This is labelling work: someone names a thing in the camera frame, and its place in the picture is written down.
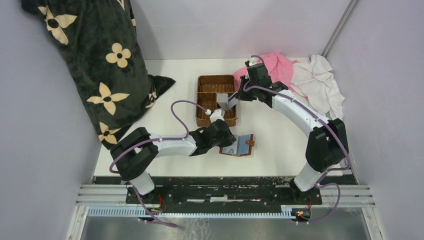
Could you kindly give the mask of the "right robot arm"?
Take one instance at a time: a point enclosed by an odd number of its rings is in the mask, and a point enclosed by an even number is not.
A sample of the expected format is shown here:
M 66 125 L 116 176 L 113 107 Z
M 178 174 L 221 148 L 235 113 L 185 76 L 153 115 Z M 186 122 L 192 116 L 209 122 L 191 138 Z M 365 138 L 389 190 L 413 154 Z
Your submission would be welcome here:
M 244 64 L 246 73 L 240 78 L 237 99 L 266 104 L 291 120 L 308 138 L 306 164 L 290 181 L 288 191 L 293 203 L 302 204 L 309 198 L 309 190 L 335 171 L 335 165 L 348 160 L 346 126 L 341 119 L 329 119 L 299 101 L 284 83 L 272 82 L 264 63 L 248 60 Z

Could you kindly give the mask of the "brown leather card holder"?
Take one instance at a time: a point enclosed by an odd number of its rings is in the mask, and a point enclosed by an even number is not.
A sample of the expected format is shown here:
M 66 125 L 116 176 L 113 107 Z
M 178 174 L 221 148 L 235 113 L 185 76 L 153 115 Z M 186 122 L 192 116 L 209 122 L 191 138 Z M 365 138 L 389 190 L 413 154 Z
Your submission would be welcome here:
M 228 155 L 233 157 L 244 157 L 250 156 L 255 146 L 255 136 L 254 134 L 247 135 L 235 135 L 236 140 L 238 141 L 237 154 L 222 154 L 222 147 L 219 149 L 219 153 L 222 155 Z

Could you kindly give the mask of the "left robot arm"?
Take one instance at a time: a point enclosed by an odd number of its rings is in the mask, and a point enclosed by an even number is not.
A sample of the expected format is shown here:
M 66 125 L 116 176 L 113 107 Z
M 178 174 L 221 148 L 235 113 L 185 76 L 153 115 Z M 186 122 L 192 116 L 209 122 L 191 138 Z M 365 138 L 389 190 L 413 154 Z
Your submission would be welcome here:
M 138 197 L 149 204 L 158 195 L 147 172 L 154 159 L 204 155 L 212 148 L 228 147 L 236 141 L 229 125 L 221 119 L 182 135 L 158 135 L 139 127 L 110 149 L 113 158 L 111 167 L 116 167 L 120 178 L 132 185 Z

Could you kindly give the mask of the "white credit card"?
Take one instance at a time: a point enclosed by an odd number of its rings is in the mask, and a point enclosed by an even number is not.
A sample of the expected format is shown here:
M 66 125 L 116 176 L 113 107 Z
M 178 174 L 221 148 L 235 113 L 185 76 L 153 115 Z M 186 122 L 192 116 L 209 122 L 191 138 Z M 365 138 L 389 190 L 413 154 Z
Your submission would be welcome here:
M 222 154 L 236 155 L 238 153 L 238 141 L 236 140 L 233 144 L 225 146 L 221 149 Z

